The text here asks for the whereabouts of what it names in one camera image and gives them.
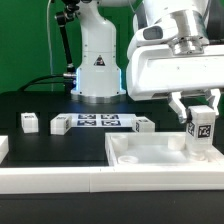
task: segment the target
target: white plastic box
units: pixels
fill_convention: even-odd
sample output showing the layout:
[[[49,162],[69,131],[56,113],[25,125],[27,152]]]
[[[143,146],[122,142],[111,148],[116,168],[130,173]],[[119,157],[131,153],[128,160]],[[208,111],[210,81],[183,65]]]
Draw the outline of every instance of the white plastic box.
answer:
[[[135,132],[155,132],[155,123],[147,117],[135,117],[132,119],[132,130]]]
[[[38,119],[35,113],[22,113],[21,123],[24,133],[39,132]]]
[[[51,134],[64,135],[72,127],[72,116],[69,114],[59,114],[51,120]]]

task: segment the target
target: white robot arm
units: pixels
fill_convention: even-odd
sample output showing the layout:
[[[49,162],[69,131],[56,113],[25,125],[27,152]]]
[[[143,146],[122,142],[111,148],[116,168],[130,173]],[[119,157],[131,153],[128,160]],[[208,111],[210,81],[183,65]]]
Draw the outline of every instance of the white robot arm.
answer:
[[[223,46],[208,46],[208,1],[144,0],[146,27],[128,49],[127,87],[134,100],[194,96],[224,86]]]

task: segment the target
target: black table surface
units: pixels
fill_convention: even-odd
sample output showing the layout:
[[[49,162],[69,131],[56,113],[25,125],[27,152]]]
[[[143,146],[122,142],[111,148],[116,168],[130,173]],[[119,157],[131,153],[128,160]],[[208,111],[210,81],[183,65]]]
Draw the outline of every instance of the black table surface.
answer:
[[[184,99],[185,106],[201,104]],[[40,132],[24,134],[20,114],[35,112]],[[59,113],[134,113],[156,124],[156,131],[184,131],[166,100],[91,105],[63,93],[7,92],[0,95],[0,135],[9,136],[1,168],[108,166],[106,132],[130,128],[72,128],[51,136],[50,120]],[[214,145],[224,152],[224,118],[216,121]],[[223,223],[224,191],[108,192],[0,195],[0,223]]]

